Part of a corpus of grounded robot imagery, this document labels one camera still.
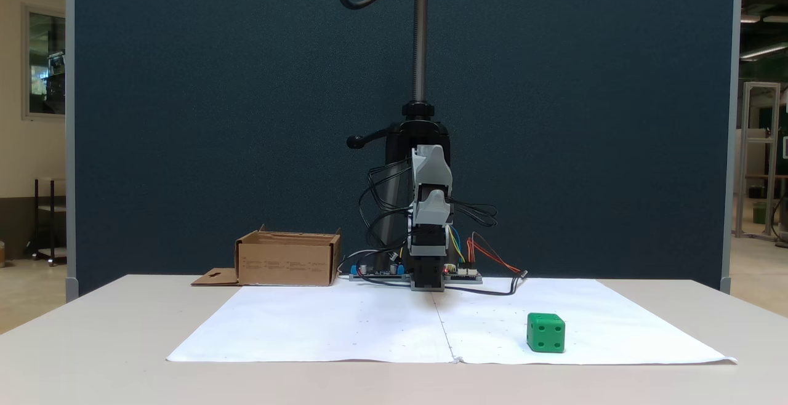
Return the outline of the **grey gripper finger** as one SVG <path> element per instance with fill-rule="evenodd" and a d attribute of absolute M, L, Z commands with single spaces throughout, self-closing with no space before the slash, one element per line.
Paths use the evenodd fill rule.
<path fill-rule="evenodd" d="M 451 205 L 443 190 L 431 190 L 423 201 L 412 202 L 412 223 L 417 226 L 445 226 L 451 217 Z"/>

